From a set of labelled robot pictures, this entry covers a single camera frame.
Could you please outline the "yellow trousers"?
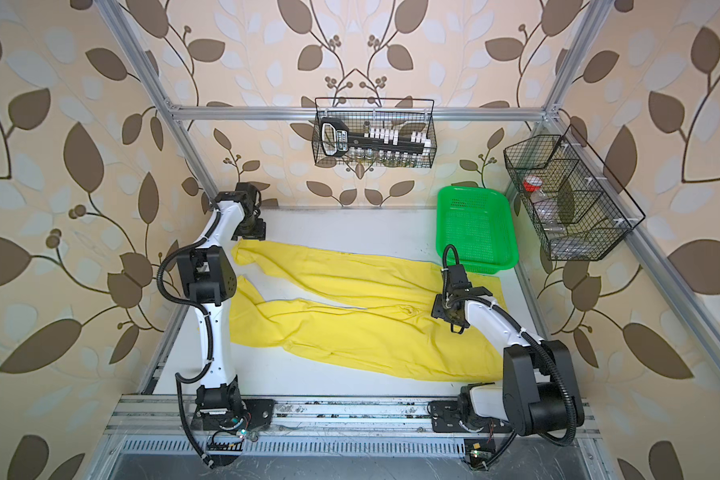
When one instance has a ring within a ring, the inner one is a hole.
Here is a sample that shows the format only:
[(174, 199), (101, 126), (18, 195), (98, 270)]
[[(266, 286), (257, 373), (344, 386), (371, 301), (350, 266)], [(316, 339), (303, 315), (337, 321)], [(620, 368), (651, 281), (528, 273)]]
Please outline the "yellow trousers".
[(419, 381), (502, 378), (501, 353), (481, 333), (457, 334), (432, 317), (442, 291), (434, 263), (250, 240), (232, 254), (238, 265), (256, 265), (318, 297), (266, 300), (239, 279), (229, 313), (235, 344)]

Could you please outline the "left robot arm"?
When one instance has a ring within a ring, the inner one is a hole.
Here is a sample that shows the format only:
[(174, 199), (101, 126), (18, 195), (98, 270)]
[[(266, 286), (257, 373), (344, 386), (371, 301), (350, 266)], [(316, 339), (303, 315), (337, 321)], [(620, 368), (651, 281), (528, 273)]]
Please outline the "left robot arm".
[(250, 182), (219, 193), (201, 236), (169, 253), (156, 274), (160, 294), (189, 307), (200, 327), (201, 369), (191, 376), (175, 374), (177, 394), (182, 395), (186, 385), (195, 385), (195, 415), (222, 431), (245, 428), (250, 421), (224, 340), (229, 320), (223, 307), (235, 295), (238, 282), (223, 243), (265, 238), (261, 203), (260, 190)]

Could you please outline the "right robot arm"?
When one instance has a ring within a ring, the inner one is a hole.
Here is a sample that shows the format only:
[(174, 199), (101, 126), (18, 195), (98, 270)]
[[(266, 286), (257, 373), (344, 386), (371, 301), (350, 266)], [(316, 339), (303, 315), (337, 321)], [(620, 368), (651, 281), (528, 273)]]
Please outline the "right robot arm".
[(470, 282), (462, 265), (445, 265), (441, 273), (443, 288), (435, 297), (433, 316), (455, 334), (476, 330), (502, 362), (500, 382), (462, 389), (458, 405), (463, 427), (479, 431), (498, 420), (515, 436), (572, 444), (584, 410), (567, 347), (521, 326), (487, 288)]

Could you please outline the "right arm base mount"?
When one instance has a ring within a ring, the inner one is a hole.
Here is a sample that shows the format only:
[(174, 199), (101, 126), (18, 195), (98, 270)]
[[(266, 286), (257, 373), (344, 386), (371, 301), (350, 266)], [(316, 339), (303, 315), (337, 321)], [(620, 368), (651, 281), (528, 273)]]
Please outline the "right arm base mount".
[(434, 400), (428, 403), (427, 413), (435, 433), (510, 433), (511, 426), (494, 417), (478, 415), (466, 397)]

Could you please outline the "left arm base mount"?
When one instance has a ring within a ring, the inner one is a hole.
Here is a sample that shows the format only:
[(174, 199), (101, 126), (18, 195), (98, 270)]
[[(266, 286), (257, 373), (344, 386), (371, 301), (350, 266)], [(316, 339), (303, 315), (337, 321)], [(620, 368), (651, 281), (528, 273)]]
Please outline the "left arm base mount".
[(242, 406), (234, 410), (230, 406), (201, 408), (198, 406), (191, 417), (193, 430), (214, 432), (256, 430), (268, 427), (274, 414), (274, 399), (244, 398)]

